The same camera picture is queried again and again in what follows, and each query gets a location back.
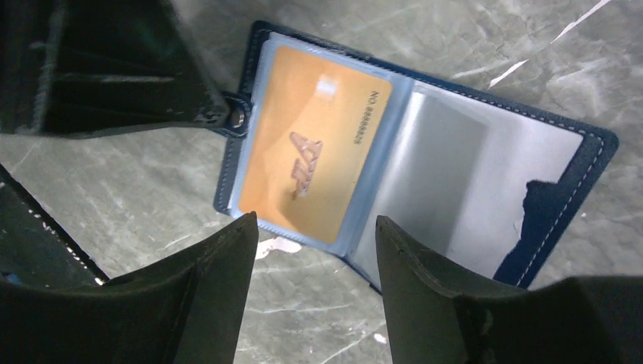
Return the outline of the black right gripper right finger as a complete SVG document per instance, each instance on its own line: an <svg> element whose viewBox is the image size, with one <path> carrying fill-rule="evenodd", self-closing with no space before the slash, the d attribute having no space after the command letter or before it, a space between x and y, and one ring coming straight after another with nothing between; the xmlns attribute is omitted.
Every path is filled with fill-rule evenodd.
<svg viewBox="0 0 643 364"><path fill-rule="evenodd" d="M423 246L386 216L376 250L395 363L640 363L642 279L525 290Z"/></svg>

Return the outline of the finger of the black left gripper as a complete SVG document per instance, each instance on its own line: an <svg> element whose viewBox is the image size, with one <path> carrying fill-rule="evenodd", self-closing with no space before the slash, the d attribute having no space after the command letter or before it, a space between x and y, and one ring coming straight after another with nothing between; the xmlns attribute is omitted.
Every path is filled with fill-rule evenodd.
<svg viewBox="0 0 643 364"><path fill-rule="evenodd" d="M99 286L108 276L1 167L1 280L48 289Z"/></svg>
<svg viewBox="0 0 643 364"><path fill-rule="evenodd" d="M1 132L218 129L231 107L171 1L3 1Z"/></svg>

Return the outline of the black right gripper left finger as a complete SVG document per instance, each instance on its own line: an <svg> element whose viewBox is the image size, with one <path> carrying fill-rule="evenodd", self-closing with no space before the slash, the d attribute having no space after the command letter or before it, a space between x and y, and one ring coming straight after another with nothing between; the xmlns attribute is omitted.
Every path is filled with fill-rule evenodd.
<svg viewBox="0 0 643 364"><path fill-rule="evenodd" d="M247 213L101 286L2 283L3 363L231 363L259 232Z"/></svg>

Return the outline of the dark blue card holder wallet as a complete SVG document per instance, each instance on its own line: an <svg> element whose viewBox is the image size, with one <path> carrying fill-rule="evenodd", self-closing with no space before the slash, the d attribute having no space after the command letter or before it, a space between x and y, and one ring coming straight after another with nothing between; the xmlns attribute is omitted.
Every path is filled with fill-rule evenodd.
<svg viewBox="0 0 643 364"><path fill-rule="evenodd" d="M333 243L261 228L346 261L380 287L375 221L487 278L525 288L615 154L606 129L258 20L239 85L245 114L227 140L214 206L237 218L276 48L290 46L389 80L393 91Z"/></svg>

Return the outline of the orange credit card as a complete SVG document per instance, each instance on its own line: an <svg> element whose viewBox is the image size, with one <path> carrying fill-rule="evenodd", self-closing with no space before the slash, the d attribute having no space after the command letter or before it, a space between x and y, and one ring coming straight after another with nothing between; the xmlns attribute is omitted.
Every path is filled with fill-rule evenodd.
<svg viewBox="0 0 643 364"><path fill-rule="evenodd" d="M333 243L392 91L389 80L279 45L238 209Z"/></svg>

